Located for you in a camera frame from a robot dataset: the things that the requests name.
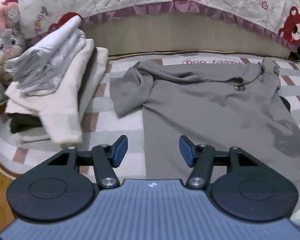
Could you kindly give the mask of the grey waffle knit shirt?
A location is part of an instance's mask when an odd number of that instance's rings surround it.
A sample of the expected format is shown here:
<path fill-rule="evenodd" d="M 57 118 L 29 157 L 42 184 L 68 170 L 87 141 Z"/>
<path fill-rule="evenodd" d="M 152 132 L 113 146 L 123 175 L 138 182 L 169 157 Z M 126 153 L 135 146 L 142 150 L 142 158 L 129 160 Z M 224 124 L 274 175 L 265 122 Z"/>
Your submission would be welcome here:
<path fill-rule="evenodd" d="M 300 207 L 300 129 L 280 96 L 279 68 L 142 61 L 110 80 L 119 118 L 142 111 L 148 179 L 186 180 L 179 138 L 219 151 L 237 146 L 294 183 Z"/>

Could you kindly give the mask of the folded cream white garment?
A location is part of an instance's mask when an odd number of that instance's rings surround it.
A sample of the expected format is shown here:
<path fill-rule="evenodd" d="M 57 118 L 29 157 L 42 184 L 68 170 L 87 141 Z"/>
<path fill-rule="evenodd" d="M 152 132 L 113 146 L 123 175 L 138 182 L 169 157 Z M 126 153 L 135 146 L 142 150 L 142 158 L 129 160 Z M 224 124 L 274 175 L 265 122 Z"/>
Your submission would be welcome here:
<path fill-rule="evenodd" d="M 85 47 L 78 52 L 69 65 L 58 89 L 45 96 L 24 97 L 13 82 L 7 89 L 9 100 L 7 114 L 28 111 L 39 117 L 43 129 L 55 144 L 78 144 L 82 141 L 82 130 L 78 116 L 78 91 L 82 77 L 95 45 L 86 40 Z"/>

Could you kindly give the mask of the folded light grey garment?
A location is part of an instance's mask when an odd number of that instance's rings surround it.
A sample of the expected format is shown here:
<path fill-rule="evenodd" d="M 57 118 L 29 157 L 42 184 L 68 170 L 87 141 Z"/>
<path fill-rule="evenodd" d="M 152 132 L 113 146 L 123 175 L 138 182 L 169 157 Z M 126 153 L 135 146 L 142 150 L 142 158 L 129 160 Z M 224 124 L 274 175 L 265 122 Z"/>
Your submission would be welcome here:
<path fill-rule="evenodd" d="M 57 90 L 71 61 L 87 43 L 79 29 L 81 22 L 79 16 L 70 18 L 19 57 L 5 62 L 21 94 L 42 96 Z"/>

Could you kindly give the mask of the grey bunny plush toy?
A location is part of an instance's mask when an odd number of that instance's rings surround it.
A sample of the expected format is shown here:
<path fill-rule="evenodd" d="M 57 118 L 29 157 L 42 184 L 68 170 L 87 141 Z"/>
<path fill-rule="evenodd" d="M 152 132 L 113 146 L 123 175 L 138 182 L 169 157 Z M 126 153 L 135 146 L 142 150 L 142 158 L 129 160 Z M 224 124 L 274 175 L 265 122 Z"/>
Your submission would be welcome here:
<path fill-rule="evenodd" d="M 12 76 L 5 69 L 6 61 L 19 57 L 26 50 L 26 42 L 20 32 L 19 5 L 8 2 L 0 6 L 0 103 L 6 100 L 5 90 Z"/>

